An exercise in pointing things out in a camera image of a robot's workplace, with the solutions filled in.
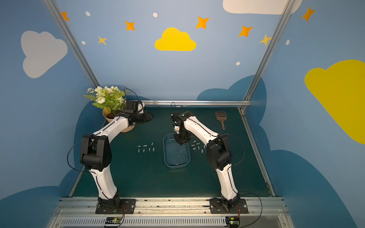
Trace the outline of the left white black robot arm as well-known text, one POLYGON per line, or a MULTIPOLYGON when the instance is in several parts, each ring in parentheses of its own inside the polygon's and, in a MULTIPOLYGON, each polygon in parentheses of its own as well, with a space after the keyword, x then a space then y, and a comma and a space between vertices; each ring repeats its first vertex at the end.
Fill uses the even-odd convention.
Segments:
POLYGON ((98 189, 96 214, 119 214, 122 210, 122 202, 110 171, 110 143, 126 128, 153 119, 149 111, 144 111, 144 107, 145 104, 140 100, 127 101, 126 109, 109 124, 82 137, 80 163, 92 175, 98 189))

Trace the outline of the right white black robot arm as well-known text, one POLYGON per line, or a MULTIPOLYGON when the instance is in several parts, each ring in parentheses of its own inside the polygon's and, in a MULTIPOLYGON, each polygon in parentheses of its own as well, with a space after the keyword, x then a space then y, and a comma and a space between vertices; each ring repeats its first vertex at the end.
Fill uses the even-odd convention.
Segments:
POLYGON ((221 186, 221 199, 225 210, 237 207, 240 194, 232 174, 232 150, 226 135, 219 135, 201 123, 190 111, 171 114, 174 125, 174 138, 180 145, 188 143, 192 135, 206 147, 207 161, 216 170, 221 186))

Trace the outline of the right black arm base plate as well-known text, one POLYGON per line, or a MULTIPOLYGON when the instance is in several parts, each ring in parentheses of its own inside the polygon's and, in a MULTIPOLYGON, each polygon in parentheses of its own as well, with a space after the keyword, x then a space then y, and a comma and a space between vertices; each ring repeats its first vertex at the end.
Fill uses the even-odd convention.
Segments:
POLYGON ((240 199, 236 206, 229 206, 221 198, 209 199, 211 214, 248 214, 248 206, 245 199, 240 199))

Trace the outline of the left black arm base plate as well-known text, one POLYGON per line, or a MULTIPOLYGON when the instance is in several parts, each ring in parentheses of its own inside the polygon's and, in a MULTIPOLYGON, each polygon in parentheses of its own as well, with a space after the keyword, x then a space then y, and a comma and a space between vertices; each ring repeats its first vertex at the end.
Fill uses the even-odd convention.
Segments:
POLYGON ((102 199, 98 198, 96 214, 133 214, 136 199, 102 199))

